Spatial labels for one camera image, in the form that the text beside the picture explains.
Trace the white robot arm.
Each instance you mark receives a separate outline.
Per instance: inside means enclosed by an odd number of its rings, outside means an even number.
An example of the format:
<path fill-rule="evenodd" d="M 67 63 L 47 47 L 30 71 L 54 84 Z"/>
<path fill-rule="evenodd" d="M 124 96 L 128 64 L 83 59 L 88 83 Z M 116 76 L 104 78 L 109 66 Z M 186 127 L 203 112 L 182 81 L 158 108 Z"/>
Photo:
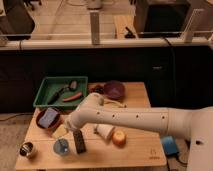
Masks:
<path fill-rule="evenodd" d="M 101 94 L 89 94 L 67 116 L 66 127 L 75 131 L 87 123 L 111 124 L 189 140 L 187 171 L 213 171 L 213 107 L 109 108 L 103 102 Z"/>

